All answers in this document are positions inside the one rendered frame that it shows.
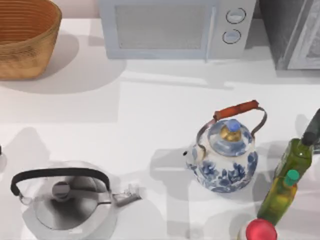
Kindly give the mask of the green bottle with black cap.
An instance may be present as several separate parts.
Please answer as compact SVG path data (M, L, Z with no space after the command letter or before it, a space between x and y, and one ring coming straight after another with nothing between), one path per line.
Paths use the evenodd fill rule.
M305 132L302 138L292 138L274 170L273 179L284 177L289 170L296 170L299 181L312 164L316 140L317 135L313 132Z

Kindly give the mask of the grey cabinet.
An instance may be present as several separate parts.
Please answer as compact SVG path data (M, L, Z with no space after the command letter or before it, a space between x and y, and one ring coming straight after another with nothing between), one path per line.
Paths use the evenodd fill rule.
M320 70L320 0L259 0L277 70Z

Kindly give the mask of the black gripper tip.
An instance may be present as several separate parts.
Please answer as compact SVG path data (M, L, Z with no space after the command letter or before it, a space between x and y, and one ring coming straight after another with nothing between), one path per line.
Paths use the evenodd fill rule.
M316 113L310 120L305 132L313 133L317 137L320 137L320 108L316 111Z

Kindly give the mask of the yellow bottle with green cap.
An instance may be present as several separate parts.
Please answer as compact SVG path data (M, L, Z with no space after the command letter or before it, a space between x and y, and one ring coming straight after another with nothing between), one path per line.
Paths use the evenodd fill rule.
M295 169L290 169L285 176L276 177L256 217L276 226L295 198L299 178L300 174Z

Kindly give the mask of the blue and white teapot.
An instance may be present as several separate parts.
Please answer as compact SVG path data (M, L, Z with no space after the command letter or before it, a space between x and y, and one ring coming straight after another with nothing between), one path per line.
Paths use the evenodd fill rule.
M249 130L234 117L251 111L264 111L256 100L215 111L198 131L195 143L183 152L186 166L196 180L215 193L233 193L246 187L258 165L255 134L268 114Z

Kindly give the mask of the pale microwave oven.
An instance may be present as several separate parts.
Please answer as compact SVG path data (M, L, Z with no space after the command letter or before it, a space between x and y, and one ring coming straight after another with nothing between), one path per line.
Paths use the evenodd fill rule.
M256 0L98 0L104 44L109 59L205 61L212 7L215 21L209 60L237 59L246 46ZM239 24L226 20L229 10L243 8ZM235 44L223 33L241 32Z

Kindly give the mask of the bottle with red cap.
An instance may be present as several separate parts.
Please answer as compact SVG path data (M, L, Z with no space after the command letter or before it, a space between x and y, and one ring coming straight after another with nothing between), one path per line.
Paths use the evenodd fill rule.
M236 240L278 240L278 234L270 222L256 218L241 227Z

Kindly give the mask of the woven wooden basket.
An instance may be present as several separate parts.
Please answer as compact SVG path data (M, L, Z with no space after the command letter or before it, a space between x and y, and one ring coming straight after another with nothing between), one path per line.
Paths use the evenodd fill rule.
M0 0L0 80L43 74L61 21L62 11L51 0Z

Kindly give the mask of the round microwave knob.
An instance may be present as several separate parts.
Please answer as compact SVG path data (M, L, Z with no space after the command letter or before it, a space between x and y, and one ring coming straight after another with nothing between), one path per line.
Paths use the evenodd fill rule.
M226 14L226 20L228 23L232 25L236 25L243 22L246 16L247 16L246 11L243 8L239 7L239 8L229 10Z
M232 45L237 43L242 37L242 34L239 30L237 29L232 29L225 31L222 35L222 40L224 43L228 45Z

